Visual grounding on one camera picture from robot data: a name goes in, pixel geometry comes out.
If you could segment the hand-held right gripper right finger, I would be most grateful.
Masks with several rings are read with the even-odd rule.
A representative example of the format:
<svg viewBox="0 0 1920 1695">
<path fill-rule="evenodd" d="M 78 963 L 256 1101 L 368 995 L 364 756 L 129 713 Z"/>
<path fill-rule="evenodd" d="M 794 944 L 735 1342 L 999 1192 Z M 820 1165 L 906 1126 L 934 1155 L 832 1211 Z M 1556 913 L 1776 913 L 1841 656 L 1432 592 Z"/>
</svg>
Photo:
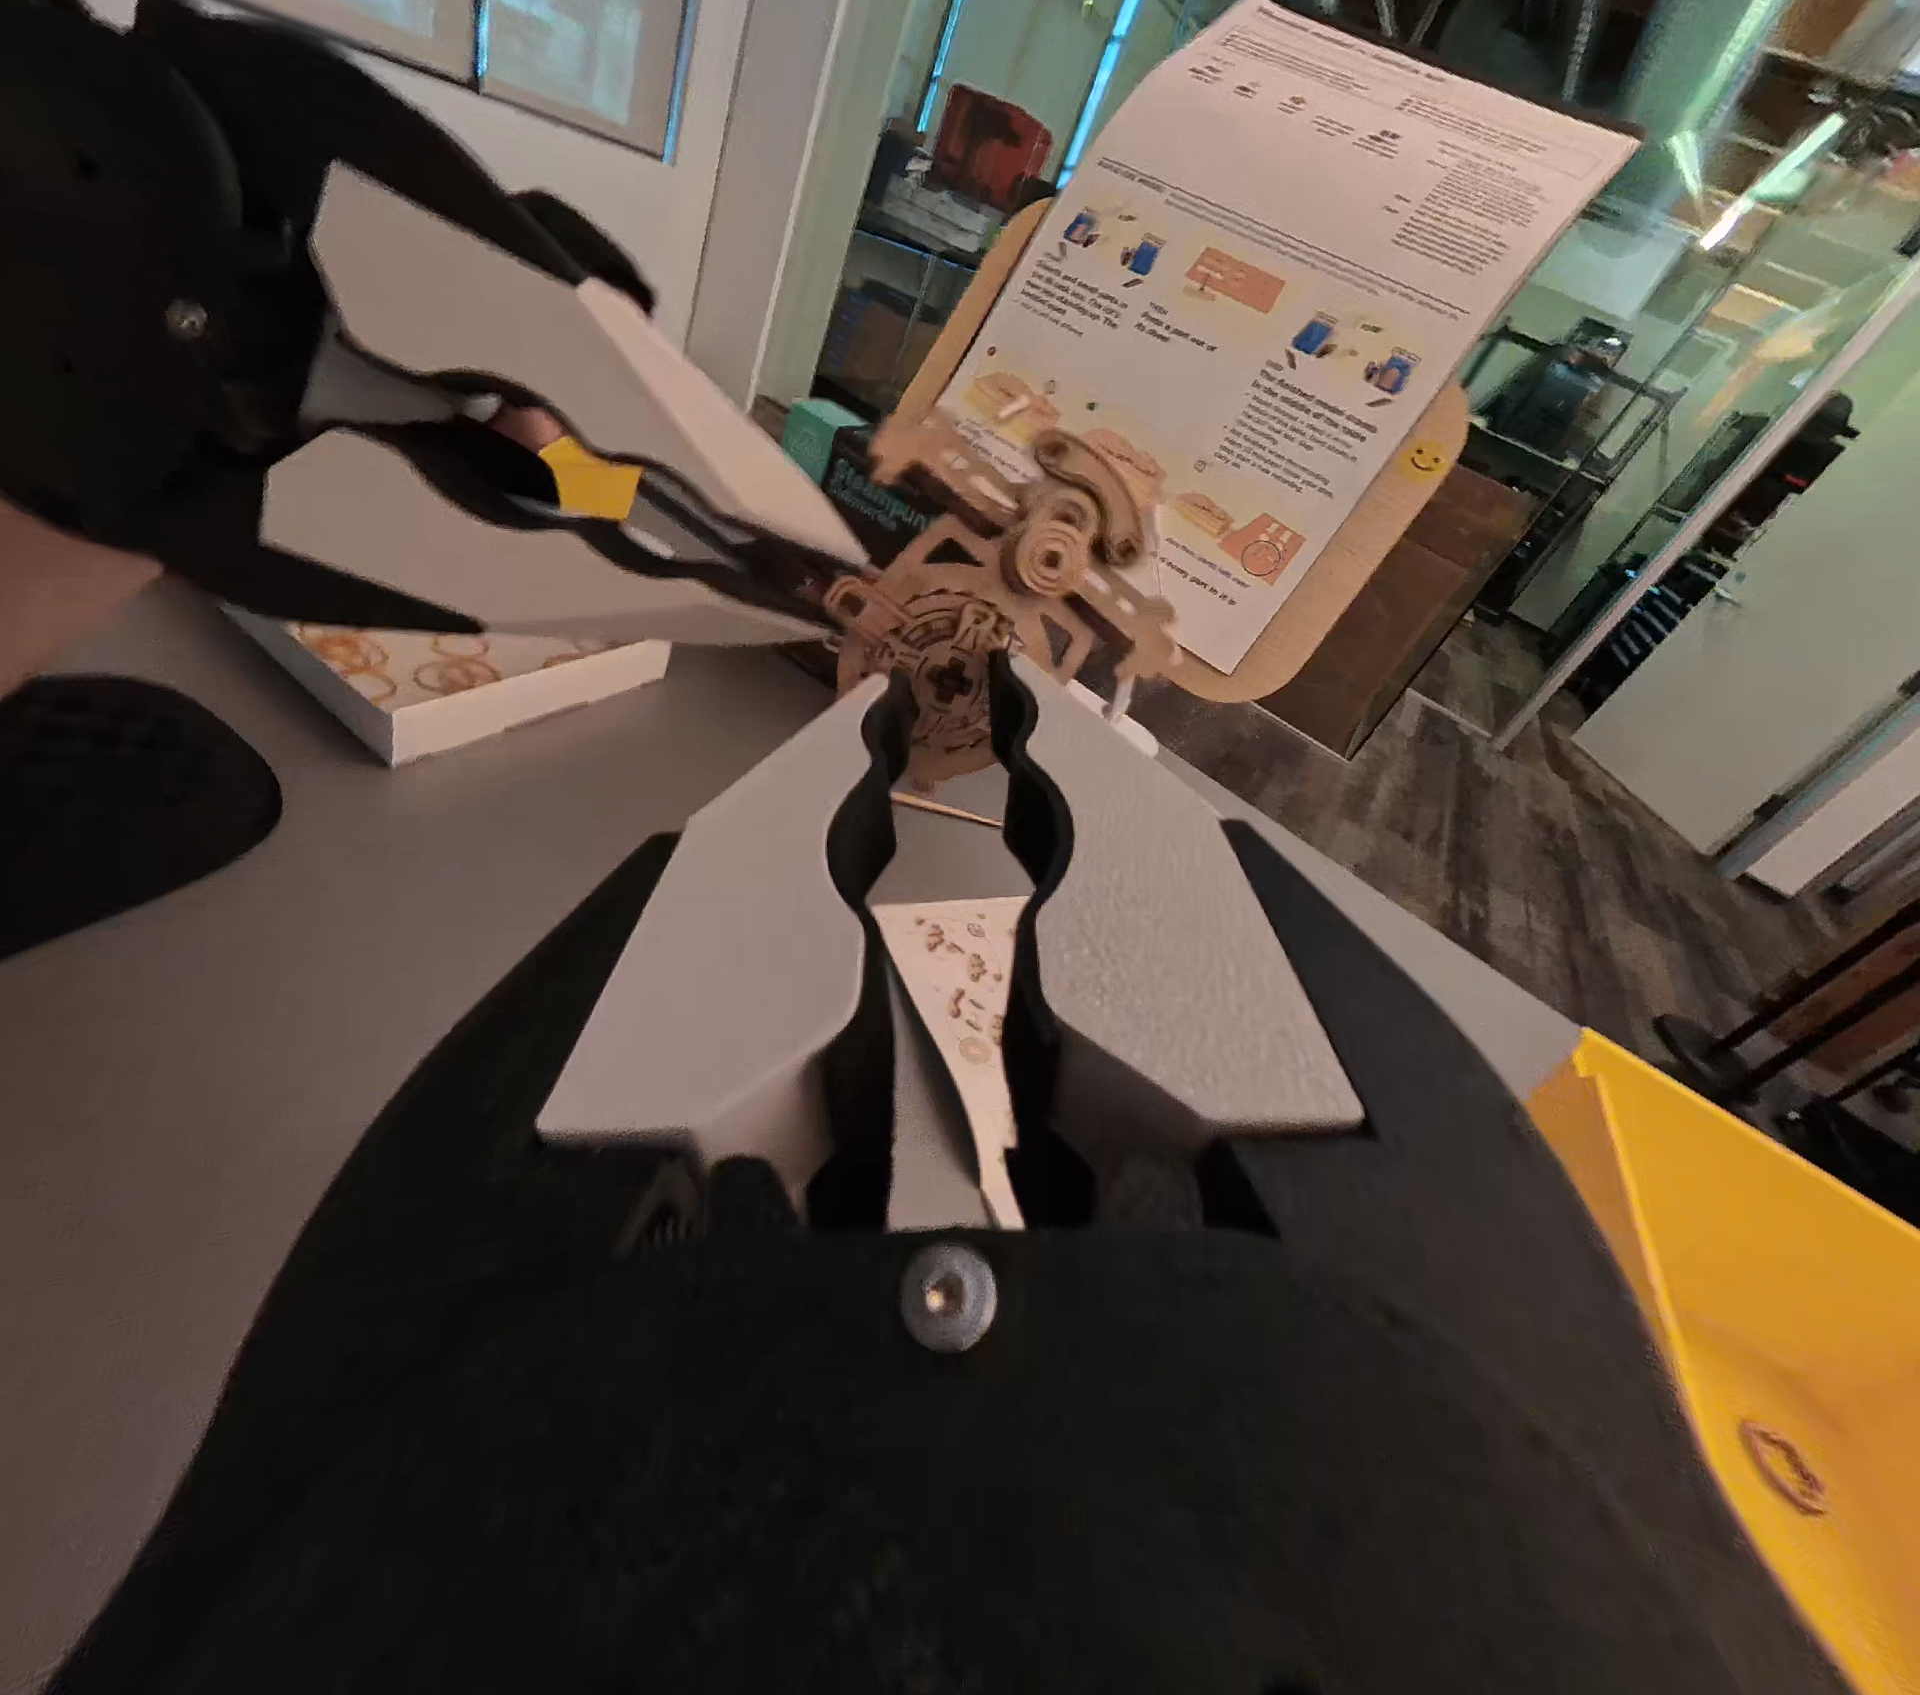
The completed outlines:
<svg viewBox="0 0 1920 1695">
<path fill-rule="evenodd" d="M 1024 1224 L 1084 1228 L 1124 1178 L 1202 1202 L 1226 1143 L 1362 1130 L 1224 817 L 1026 655 L 992 659 L 992 738 L 1033 885 L 1001 1021 Z"/>
</svg>

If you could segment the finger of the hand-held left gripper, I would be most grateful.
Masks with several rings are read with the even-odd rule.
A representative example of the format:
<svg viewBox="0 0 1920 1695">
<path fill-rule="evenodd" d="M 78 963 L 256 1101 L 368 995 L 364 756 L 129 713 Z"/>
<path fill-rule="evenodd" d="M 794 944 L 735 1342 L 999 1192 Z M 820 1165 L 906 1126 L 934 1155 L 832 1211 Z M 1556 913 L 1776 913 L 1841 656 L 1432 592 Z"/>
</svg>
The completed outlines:
<svg viewBox="0 0 1920 1695">
<path fill-rule="evenodd" d="M 327 171 L 309 251 L 342 335 L 372 361 L 519 392 L 599 457 L 668 469 L 726 520 L 865 560 L 821 487 L 610 285 L 564 285 L 345 162 Z"/>
<path fill-rule="evenodd" d="M 473 618 L 490 632 L 768 646 L 832 632 L 835 546 L 726 514 L 673 469 L 631 480 L 619 518 L 539 502 L 513 477 L 539 453 L 460 424 L 334 426 L 281 460 L 263 543 Z"/>
</svg>

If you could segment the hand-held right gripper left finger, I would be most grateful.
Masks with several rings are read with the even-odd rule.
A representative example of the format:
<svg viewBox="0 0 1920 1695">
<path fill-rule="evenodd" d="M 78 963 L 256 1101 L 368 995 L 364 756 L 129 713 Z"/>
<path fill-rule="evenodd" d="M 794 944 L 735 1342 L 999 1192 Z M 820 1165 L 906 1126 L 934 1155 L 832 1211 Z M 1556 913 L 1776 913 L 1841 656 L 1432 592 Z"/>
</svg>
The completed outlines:
<svg viewBox="0 0 1920 1695">
<path fill-rule="evenodd" d="M 671 840 L 537 1131 L 768 1164 L 813 1228 L 885 1228 L 895 1021 L 870 896 L 908 694 L 867 677 Z"/>
</svg>

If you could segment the brown wooden mechanical model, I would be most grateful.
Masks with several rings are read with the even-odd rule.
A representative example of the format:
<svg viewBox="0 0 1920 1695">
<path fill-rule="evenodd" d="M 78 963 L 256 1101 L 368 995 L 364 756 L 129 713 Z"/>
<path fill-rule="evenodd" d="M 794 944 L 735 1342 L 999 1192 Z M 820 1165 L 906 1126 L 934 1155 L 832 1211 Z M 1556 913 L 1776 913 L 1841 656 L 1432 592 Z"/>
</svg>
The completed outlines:
<svg viewBox="0 0 1920 1695">
<path fill-rule="evenodd" d="M 1081 435 L 1042 432 L 1033 469 L 1006 474 L 936 406 L 899 410 L 875 433 L 874 477 L 927 482 L 940 514 L 885 566 L 838 578 L 823 605 L 841 694 L 906 679 L 918 791 L 994 759 L 994 655 L 1026 655 L 1060 683 L 1105 655 L 1121 694 L 1178 659 L 1173 607 L 1137 581 L 1147 510 Z"/>
</svg>

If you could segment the person's left forearm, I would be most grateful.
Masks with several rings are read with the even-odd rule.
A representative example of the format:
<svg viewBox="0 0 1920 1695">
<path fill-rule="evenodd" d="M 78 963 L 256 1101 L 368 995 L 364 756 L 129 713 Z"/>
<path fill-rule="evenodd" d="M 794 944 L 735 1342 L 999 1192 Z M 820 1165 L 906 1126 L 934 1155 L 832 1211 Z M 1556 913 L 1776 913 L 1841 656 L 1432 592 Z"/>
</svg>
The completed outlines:
<svg viewBox="0 0 1920 1695">
<path fill-rule="evenodd" d="M 165 574 L 148 554 L 91 541 L 2 497 L 2 695 Z"/>
</svg>

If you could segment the black model kit box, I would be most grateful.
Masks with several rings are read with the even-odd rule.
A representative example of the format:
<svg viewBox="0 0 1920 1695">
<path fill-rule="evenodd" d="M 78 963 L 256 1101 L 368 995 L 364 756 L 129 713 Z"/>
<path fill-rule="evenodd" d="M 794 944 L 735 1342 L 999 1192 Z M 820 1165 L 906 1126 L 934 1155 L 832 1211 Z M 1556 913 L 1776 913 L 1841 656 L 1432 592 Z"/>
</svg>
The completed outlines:
<svg viewBox="0 0 1920 1695">
<path fill-rule="evenodd" d="M 874 474 L 875 424 L 832 397 L 807 396 L 788 406 L 781 450 L 812 474 L 841 514 L 870 565 L 891 565 L 936 518 L 917 487 Z"/>
</svg>

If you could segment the white box of wooden rings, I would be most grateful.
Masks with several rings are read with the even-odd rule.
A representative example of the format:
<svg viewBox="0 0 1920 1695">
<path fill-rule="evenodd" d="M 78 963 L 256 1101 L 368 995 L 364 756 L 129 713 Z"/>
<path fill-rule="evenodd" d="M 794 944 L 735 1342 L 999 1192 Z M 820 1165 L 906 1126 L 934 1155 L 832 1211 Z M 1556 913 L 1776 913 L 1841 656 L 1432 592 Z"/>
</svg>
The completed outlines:
<svg viewBox="0 0 1920 1695">
<path fill-rule="evenodd" d="M 660 679 L 668 641 L 286 624 L 223 605 L 377 762 L 395 769 Z"/>
</svg>

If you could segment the illustrated assembly leaflet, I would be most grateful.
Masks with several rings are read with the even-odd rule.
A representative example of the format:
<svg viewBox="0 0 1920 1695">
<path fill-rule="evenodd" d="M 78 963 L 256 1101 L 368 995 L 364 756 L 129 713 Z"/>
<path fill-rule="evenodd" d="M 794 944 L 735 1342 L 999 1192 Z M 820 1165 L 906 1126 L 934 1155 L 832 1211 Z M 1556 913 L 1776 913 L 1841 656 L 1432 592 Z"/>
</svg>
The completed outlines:
<svg viewBox="0 0 1920 1695">
<path fill-rule="evenodd" d="M 1001 1049 L 1024 896 L 884 900 L 874 909 L 904 994 L 933 1036 L 967 1138 L 959 1161 L 989 1228 L 1022 1229 L 1008 1174 L 1020 1124 Z"/>
</svg>

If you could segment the black textured pad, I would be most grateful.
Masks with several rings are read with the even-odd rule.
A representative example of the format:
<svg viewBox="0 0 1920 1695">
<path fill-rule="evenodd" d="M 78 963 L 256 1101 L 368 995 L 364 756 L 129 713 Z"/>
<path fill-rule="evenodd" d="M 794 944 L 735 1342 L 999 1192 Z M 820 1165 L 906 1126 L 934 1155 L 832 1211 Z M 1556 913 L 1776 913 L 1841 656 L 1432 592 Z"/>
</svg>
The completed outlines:
<svg viewBox="0 0 1920 1695">
<path fill-rule="evenodd" d="M 282 817 L 278 773 L 177 687 L 32 677 L 2 700 L 2 958 L 229 868 Z"/>
</svg>

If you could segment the red storage crate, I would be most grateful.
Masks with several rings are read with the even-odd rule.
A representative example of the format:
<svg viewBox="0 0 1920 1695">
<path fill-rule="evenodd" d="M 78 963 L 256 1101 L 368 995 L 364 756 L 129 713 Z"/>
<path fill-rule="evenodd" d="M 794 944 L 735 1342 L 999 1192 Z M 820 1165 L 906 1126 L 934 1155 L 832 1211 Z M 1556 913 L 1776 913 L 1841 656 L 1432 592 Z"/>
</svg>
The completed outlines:
<svg viewBox="0 0 1920 1695">
<path fill-rule="evenodd" d="M 1052 131 L 1022 105 L 954 81 L 933 139 L 933 185 L 1004 215 L 1026 206 L 1044 182 Z"/>
</svg>

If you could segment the printed instruction sheet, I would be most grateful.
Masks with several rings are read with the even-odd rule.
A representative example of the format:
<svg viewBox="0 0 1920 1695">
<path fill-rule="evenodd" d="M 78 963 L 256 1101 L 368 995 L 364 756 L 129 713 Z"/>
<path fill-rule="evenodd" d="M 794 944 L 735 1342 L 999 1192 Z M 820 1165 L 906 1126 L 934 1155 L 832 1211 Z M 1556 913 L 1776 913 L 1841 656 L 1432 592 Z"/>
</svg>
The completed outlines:
<svg viewBox="0 0 1920 1695">
<path fill-rule="evenodd" d="M 1641 143 L 1238 0 L 1105 123 L 942 407 L 1011 471 L 1116 444 L 1180 651 L 1233 673 Z"/>
</svg>

